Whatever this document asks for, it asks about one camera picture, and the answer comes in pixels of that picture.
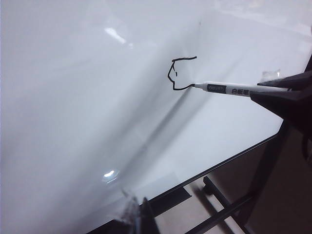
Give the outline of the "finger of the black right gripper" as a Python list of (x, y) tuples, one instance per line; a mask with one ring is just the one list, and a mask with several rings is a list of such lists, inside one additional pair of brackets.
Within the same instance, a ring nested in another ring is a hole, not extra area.
[(288, 88), (293, 90), (303, 90), (312, 84), (312, 71), (306, 71), (297, 75), (278, 78), (274, 80), (268, 80), (260, 82), (259, 86), (277, 87), (277, 88)]
[(312, 89), (251, 92), (251, 100), (289, 122), (312, 121)]

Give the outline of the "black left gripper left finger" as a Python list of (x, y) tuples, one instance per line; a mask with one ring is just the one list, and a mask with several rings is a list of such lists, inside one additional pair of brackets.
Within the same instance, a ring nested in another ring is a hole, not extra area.
[(129, 227), (128, 234), (142, 234), (142, 216), (137, 197), (130, 191), (122, 189), (122, 194), (126, 199), (120, 220)]

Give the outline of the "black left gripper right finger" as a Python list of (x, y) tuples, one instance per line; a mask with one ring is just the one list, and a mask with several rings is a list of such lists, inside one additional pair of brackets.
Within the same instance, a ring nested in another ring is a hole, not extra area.
[(142, 233), (160, 234), (151, 205), (146, 197), (142, 203)]

